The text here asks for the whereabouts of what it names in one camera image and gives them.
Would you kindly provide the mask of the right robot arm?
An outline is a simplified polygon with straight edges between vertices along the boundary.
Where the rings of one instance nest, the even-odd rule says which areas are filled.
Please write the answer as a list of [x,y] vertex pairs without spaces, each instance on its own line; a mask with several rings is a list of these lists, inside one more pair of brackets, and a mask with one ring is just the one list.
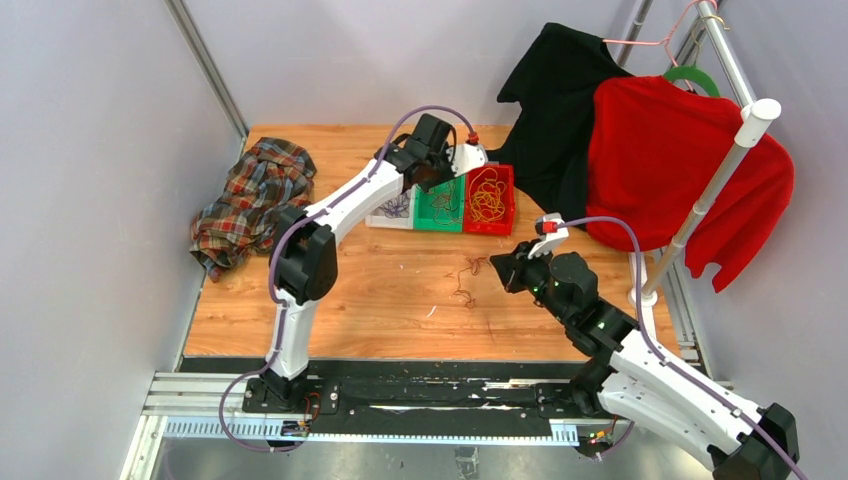
[[800,458],[794,416],[713,382],[644,335],[636,318],[603,299],[577,253],[531,257],[534,242],[493,255],[508,293],[529,293],[588,360],[571,381],[582,415],[634,422],[675,444],[715,479],[788,479]]

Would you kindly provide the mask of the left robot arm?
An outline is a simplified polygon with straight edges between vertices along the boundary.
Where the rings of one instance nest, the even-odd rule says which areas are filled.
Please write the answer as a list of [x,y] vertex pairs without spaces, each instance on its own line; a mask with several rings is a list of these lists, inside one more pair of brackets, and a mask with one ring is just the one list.
[[311,330],[320,301],[338,278],[340,243],[378,206],[412,186],[451,179],[457,147],[454,126],[423,114],[412,132],[392,131],[374,158],[337,191],[279,214],[269,260],[269,291],[277,306],[274,338],[259,374],[279,411],[293,413],[305,403]]

